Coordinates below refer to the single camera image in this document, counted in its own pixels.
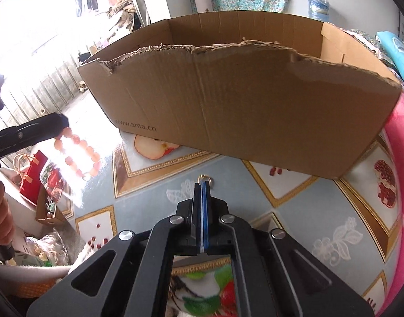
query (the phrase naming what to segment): bag handle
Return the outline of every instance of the bag handle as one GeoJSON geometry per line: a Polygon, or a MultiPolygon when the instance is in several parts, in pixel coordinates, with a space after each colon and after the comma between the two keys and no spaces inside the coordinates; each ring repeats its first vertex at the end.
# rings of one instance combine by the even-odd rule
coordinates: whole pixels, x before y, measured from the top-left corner
{"type": "Polygon", "coordinates": [[[31,162],[33,162],[37,165],[39,165],[39,160],[28,154],[17,154],[13,159],[13,166],[15,168],[15,171],[17,171],[17,173],[20,175],[22,180],[26,180],[27,182],[32,183],[33,179],[29,175],[22,173],[22,170],[20,169],[20,160],[23,157],[26,157],[28,160],[30,160],[31,162]]]}

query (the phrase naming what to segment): metal ring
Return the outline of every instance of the metal ring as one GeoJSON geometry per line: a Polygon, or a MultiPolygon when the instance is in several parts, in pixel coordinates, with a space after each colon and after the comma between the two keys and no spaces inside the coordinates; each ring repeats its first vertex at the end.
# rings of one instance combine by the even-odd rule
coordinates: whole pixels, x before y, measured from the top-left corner
{"type": "Polygon", "coordinates": [[[211,176],[205,175],[205,174],[200,174],[198,177],[198,184],[201,184],[202,181],[208,181],[209,182],[209,187],[212,188],[214,186],[211,176]]]}

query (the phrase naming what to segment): metal screw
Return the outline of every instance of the metal screw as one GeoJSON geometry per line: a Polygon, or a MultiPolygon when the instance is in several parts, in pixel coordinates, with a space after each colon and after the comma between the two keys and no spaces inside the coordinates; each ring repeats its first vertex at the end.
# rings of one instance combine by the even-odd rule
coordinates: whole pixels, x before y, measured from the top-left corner
{"type": "Polygon", "coordinates": [[[234,217],[233,215],[224,215],[221,216],[221,221],[225,224],[231,224],[232,222],[234,222],[236,219],[236,217],[234,217]]]}
{"type": "Polygon", "coordinates": [[[118,235],[118,238],[120,238],[122,241],[128,241],[129,239],[133,238],[133,232],[130,230],[124,230],[118,235]]]}
{"type": "Polygon", "coordinates": [[[272,229],[271,236],[276,240],[282,240],[286,237],[286,232],[283,229],[272,229]]]}
{"type": "Polygon", "coordinates": [[[182,216],[171,216],[170,218],[170,223],[171,224],[182,224],[182,222],[184,222],[184,218],[182,216]]]}

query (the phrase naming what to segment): cardboard box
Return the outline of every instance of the cardboard box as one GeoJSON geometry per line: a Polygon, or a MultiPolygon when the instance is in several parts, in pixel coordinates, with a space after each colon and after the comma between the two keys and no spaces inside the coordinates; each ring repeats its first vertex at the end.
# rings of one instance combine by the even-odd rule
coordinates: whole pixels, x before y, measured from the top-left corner
{"type": "Polygon", "coordinates": [[[45,187],[42,185],[41,189],[39,190],[38,195],[38,203],[36,204],[36,217],[35,220],[44,225],[59,225],[66,222],[66,219],[63,213],[60,211],[59,208],[55,208],[55,213],[52,218],[47,218],[47,209],[46,209],[46,201],[48,199],[48,193],[45,190],[45,187]]]}
{"type": "Polygon", "coordinates": [[[331,179],[355,163],[401,92],[337,27],[273,12],[163,20],[79,72],[123,131],[331,179]]]}

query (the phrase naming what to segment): plastic bag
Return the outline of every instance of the plastic bag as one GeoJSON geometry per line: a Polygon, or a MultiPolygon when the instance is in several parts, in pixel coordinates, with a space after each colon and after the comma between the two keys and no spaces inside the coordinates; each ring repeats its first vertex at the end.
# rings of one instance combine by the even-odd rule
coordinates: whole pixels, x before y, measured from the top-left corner
{"type": "Polygon", "coordinates": [[[33,255],[50,266],[67,266],[70,264],[67,250],[58,232],[47,234],[40,240],[26,237],[26,243],[33,255]]]}

